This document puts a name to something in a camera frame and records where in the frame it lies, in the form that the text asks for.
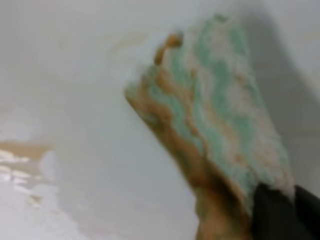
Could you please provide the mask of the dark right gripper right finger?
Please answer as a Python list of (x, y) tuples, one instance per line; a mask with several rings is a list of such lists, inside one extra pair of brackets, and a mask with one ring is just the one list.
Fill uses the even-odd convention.
[(320, 239), (320, 198), (295, 186), (293, 240)]

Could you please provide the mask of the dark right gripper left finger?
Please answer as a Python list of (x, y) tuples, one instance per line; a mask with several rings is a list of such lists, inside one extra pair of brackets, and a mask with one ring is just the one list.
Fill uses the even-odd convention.
[(260, 185), (254, 194), (251, 232), (254, 240), (311, 240), (294, 205), (277, 190)]

